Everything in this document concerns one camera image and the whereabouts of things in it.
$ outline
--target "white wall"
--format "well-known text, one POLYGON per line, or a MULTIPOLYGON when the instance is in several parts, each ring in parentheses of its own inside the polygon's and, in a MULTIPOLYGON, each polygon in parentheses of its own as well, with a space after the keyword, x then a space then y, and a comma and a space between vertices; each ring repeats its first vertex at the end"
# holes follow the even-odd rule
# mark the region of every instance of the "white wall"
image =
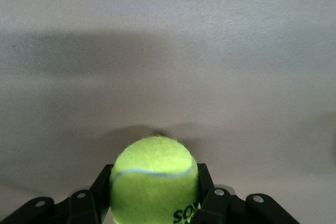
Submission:
POLYGON ((335 223, 335 0, 0 0, 0 61, 0 219, 163 132, 335 223))

